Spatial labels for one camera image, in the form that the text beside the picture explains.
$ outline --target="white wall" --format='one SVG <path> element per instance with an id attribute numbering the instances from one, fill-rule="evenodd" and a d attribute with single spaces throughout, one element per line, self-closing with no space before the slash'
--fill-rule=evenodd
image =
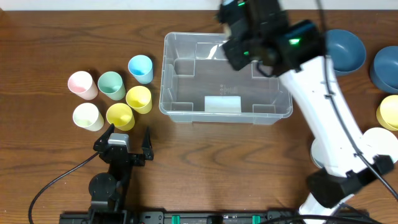
<path id="1" fill-rule="evenodd" d="M 279 0 L 284 9 L 316 9 L 315 0 Z M 0 0 L 3 10 L 215 10 L 220 0 Z M 398 0 L 323 0 L 325 9 L 398 9 Z"/>

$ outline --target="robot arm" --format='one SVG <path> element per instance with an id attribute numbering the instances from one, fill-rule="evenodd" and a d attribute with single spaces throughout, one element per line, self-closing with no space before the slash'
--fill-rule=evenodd
<path id="1" fill-rule="evenodd" d="M 257 69 L 264 76 L 279 77 L 292 93 L 323 149 L 324 168 L 308 177 L 311 194 L 300 207 L 300 214 L 332 215 L 340 203 L 376 180 L 374 173 L 357 156 L 351 141 L 362 156 L 371 161 L 371 167 L 378 174 L 386 174 L 394 168 L 396 161 L 389 155 L 377 155 L 365 144 L 336 81 L 333 62 L 323 56 L 323 37 L 311 21 L 290 26 L 278 0 L 225 0 L 218 18 L 230 35 L 223 49 L 231 66 L 240 70 L 257 60 Z M 334 93 L 335 106 L 328 98 L 324 60 L 328 60 L 328 87 Z M 272 74 L 264 73 L 261 63 L 272 66 Z"/>

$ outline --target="wooden table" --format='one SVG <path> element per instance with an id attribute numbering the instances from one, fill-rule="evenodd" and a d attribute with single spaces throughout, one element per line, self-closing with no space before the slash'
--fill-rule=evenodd
<path id="1" fill-rule="evenodd" d="M 164 37 L 177 32 L 221 32 L 213 11 L 0 12 L 0 223 L 27 223 L 34 195 L 49 181 L 91 156 L 94 141 L 108 127 L 76 127 L 72 112 L 85 100 L 68 91 L 68 77 L 89 71 L 97 81 L 119 72 L 126 88 L 138 85 L 127 63 L 138 54 L 154 59 L 153 109 L 136 114 L 128 134 L 140 151 L 151 128 L 155 160 L 134 169 L 126 207 L 168 211 L 298 208 L 307 198 L 305 178 L 315 172 L 309 156 L 312 134 L 298 108 L 272 126 L 176 124 L 159 109 Z M 293 21 L 315 11 L 292 11 Z M 339 78 L 359 127 L 378 126 L 375 111 L 388 94 L 368 76 L 378 50 L 398 44 L 398 12 L 330 11 L 329 28 L 347 29 L 363 40 L 362 68 Z M 103 94 L 91 101 L 103 115 L 114 102 Z M 58 223 L 63 211 L 86 211 L 88 183 L 108 166 L 99 158 L 49 188 L 34 208 L 35 223 Z M 398 189 L 398 170 L 386 176 Z M 397 223 L 398 204 L 380 182 L 349 204 L 372 217 Z"/>

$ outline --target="yellow cup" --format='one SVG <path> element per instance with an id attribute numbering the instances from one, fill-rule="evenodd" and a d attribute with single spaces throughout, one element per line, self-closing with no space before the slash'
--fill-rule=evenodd
<path id="1" fill-rule="evenodd" d="M 112 105 L 106 112 L 106 119 L 109 124 L 114 124 L 115 128 L 122 131 L 132 129 L 136 123 L 131 108 L 124 103 L 115 103 Z"/>
<path id="2" fill-rule="evenodd" d="M 379 123 L 390 131 L 398 131 L 398 95 L 386 97 L 376 111 Z"/>
<path id="3" fill-rule="evenodd" d="M 152 96 L 144 86 L 132 87 L 126 95 L 126 101 L 131 108 L 140 114 L 146 114 L 152 109 Z"/>

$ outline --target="blue bowl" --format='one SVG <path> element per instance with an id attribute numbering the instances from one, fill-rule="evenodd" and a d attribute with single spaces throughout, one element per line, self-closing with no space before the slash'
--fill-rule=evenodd
<path id="1" fill-rule="evenodd" d="M 386 47 L 377 53 L 370 76 L 380 90 L 392 94 L 398 93 L 398 47 Z"/>
<path id="2" fill-rule="evenodd" d="M 329 30 L 326 33 L 326 41 L 337 76 L 355 72 L 364 64 L 365 46 L 353 33 L 347 30 Z"/>

